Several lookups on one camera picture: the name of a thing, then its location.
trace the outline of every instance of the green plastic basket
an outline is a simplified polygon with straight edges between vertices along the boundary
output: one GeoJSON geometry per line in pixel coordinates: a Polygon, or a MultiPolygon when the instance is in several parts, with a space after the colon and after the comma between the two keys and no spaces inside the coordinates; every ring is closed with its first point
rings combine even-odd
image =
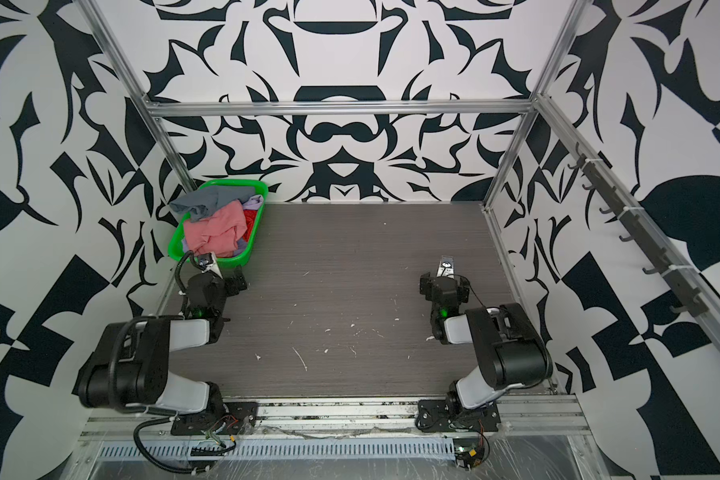
{"type": "MultiPolygon", "coordinates": [[[[269,187],[267,187],[264,182],[260,182],[258,180],[244,180],[242,178],[217,178],[205,182],[198,188],[205,188],[210,185],[253,187],[254,190],[256,190],[257,195],[261,195],[264,197],[264,204],[259,208],[259,213],[256,216],[256,220],[253,222],[253,231],[251,232],[250,238],[248,240],[248,246],[246,247],[246,249],[238,256],[233,256],[232,258],[216,259],[219,264],[219,268],[234,268],[238,265],[245,265],[248,263],[248,259],[251,256],[253,244],[256,241],[256,232],[259,229],[259,222],[262,219],[262,215],[264,215],[264,207],[266,206],[266,196],[269,193],[269,187]]],[[[181,260],[181,257],[184,256],[184,249],[182,248],[181,241],[184,238],[184,220],[189,217],[189,214],[186,214],[184,215],[184,217],[182,217],[181,221],[179,222],[179,228],[177,228],[176,232],[173,233],[173,238],[170,239],[170,244],[168,244],[168,255],[176,261],[181,260]]]]}

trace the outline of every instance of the black bracket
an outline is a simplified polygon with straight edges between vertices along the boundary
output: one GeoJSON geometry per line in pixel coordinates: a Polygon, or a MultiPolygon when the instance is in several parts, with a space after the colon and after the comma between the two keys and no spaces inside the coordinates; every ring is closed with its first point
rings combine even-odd
{"type": "Polygon", "coordinates": [[[643,268],[643,273],[662,275],[664,281],[682,303],[682,309],[677,312],[687,311],[692,316],[699,316],[707,312],[710,308],[699,298],[700,290],[694,287],[680,272],[681,268],[690,266],[673,265],[666,248],[661,245],[660,239],[656,236],[656,228],[648,221],[644,210],[641,207],[630,208],[626,201],[626,193],[603,176],[602,172],[598,170],[598,164],[604,164],[604,162],[582,160],[581,158],[576,162],[576,166],[581,166],[584,176],[591,183],[591,186],[585,187],[585,189],[595,188],[608,205],[607,210],[600,209],[600,211],[603,214],[614,214],[629,232],[626,237],[620,236],[621,241],[634,241],[648,258],[652,268],[643,268]]]}
{"type": "Polygon", "coordinates": [[[458,432],[460,430],[480,431],[480,424],[486,432],[498,432],[501,423],[496,403],[475,410],[463,410],[453,415],[446,400],[419,400],[416,428],[425,433],[458,432]]]}

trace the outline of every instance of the black cable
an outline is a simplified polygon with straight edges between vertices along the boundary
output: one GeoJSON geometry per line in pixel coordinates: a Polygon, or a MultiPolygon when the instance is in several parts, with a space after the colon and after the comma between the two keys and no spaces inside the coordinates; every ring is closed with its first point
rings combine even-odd
{"type": "Polygon", "coordinates": [[[136,444],[136,449],[139,450],[139,453],[146,458],[146,460],[151,463],[152,465],[160,468],[161,470],[165,470],[166,472],[170,473],[177,473],[182,475],[192,475],[192,473],[202,473],[205,470],[197,470],[197,468],[186,468],[186,467],[174,467],[170,465],[166,465],[165,463],[162,463],[160,460],[152,456],[151,453],[146,449],[144,444],[141,442],[141,438],[139,438],[139,431],[142,428],[150,427],[153,425],[161,425],[163,423],[170,422],[170,417],[163,417],[163,418],[154,418],[152,420],[147,420],[146,422],[140,423],[135,429],[134,429],[134,443],[136,444]]]}
{"type": "Polygon", "coordinates": [[[416,419],[415,419],[415,421],[414,421],[414,424],[415,424],[416,428],[418,428],[419,430],[421,430],[421,431],[423,432],[424,430],[427,430],[427,429],[429,429],[429,428],[434,427],[434,425],[435,425],[437,422],[440,422],[443,418],[445,418],[445,417],[435,418],[435,417],[429,412],[429,410],[427,410],[426,408],[420,407],[420,408],[419,408],[419,415],[416,417],[416,419]],[[426,426],[425,426],[425,425],[422,425],[422,417],[424,416],[424,414],[426,414],[427,416],[429,416],[429,417],[432,419],[432,423],[430,423],[429,425],[426,425],[426,426]]]}
{"type": "Polygon", "coordinates": [[[179,292],[181,292],[181,312],[186,317],[186,305],[189,302],[189,299],[186,298],[186,285],[181,281],[181,267],[184,265],[184,262],[186,262],[186,259],[191,258],[192,262],[195,262],[195,256],[194,252],[192,250],[187,251],[184,256],[181,257],[181,260],[179,260],[179,263],[176,264],[176,268],[173,271],[173,278],[176,279],[176,283],[179,285],[179,292]]]}
{"type": "Polygon", "coordinates": [[[474,292],[474,287],[472,286],[472,283],[469,281],[469,278],[467,278],[464,275],[459,275],[459,274],[454,274],[454,276],[458,276],[462,280],[466,280],[467,283],[469,283],[469,289],[472,290],[472,295],[474,295],[474,299],[477,300],[483,306],[483,308],[488,308],[485,306],[485,303],[483,303],[483,301],[480,300],[480,297],[478,296],[478,294],[474,292]]]}

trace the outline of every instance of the hook rack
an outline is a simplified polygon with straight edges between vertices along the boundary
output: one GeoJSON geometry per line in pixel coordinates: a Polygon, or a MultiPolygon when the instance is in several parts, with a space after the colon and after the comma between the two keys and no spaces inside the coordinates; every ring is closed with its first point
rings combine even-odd
{"type": "Polygon", "coordinates": [[[707,312],[709,307],[699,297],[700,289],[692,286],[688,280],[689,277],[682,273],[683,269],[692,269],[693,265],[684,264],[681,259],[670,258],[671,254],[667,252],[667,248],[661,245],[653,221],[645,214],[641,206],[635,205],[634,201],[630,202],[629,197],[624,193],[624,187],[612,178],[610,171],[604,166],[604,162],[580,158],[576,162],[576,166],[581,167],[584,176],[591,182],[591,185],[584,185],[584,189],[595,189],[608,206],[606,209],[600,208],[600,212],[602,214],[617,213],[616,218],[629,234],[628,236],[619,235],[619,240],[634,241],[648,257],[652,267],[643,267],[643,273],[646,275],[661,274],[682,303],[682,307],[676,308],[672,312],[688,312],[693,316],[707,312]]]}

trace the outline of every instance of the wire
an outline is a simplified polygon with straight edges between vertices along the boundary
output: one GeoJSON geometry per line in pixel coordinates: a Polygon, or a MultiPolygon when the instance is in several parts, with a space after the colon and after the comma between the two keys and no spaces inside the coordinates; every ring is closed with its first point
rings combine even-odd
{"type": "Polygon", "coordinates": [[[151,453],[146,449],[144,444],[141,442],[141,438],[139,437],[139,432],[142,428],[150,427],[153,425],[161,425],[163,423],[170,422],[170,417],[163,417],[163,418],[154,418],[152,420],[147,420],[146,422],[140,423],[135,429],[134,429],[134,443],[136,444],[136,449],[139,450],[139,453],[146,458],[146,460],[151,463],[152,465],[160,468],[161,470],[165,470],[166,472],[170,473],[177,473],[181,475],[192,475],[197,474],[198,470],[197,467],[195,468],[186,468],[186,467],[178,467],[178,466],[170,466],[165,463],[162,463],[160,460],[152,456],[151,453]]]}
{"type": "Polygon", "coordinates": [[[181,260],[179,260],[179,263],[176,264],[176,269],[173,271],[173,278],[176,279],[176,283],[179,284],[179,290],[186,293],[186,285],[184,285],[184,282],[181,281],[181,267],[184,265],[184,262],[186,262],[186,259],[190,258],[194,255],[194,252],[192,250],[188,250],[184,256],[181,257],[181,260]]]}
{"type": "Polygon", "coordinates": [[[416,428],[418,428],[419,430],[421,430],[421,431],[423,432],[424,430],[427,430],[427,429],[429,429],[429,428],[434,427],[435,424],[437,424],[438,422],[440,422],[440,421],[441,421],[442,419],[444,419],[444,418],[445,418],[444,416],[442,416],[442,417],[434,417],[434,416],[429,412],[429,410],[427,410],[426,408],[420,407],[420,408],[419,408],[419,415],[416,417],[416,420],[414,421],[414,424],[416,425],[416,428]],[[423,425],[423,424],[422,424],[422,418],[424,417],[424,415],[426,415],[426,416],[429,417],[429,418],[432,418],[432,423],[430,423],[430,424],[428,424],[428,425],[423,425]]]}
{"type": "Polygon", "coordinates": [[[459,275],[459,274],[454,274],[454,276],[458,276],[462,280],[466,280],[467,283],[469,283],[469,289],[472,290],[472,295],[474,295],[474,299],[477,300],[483,306],[483,308],[488,308],[485,306],[485,303],[483,303],[483,301],[480,300],[480,297],[478,296],[478,294],[474,292],[474,287],[472,286],[472,283],[469,281],[469,278],[467,278],[464,275],[459,275]]]}

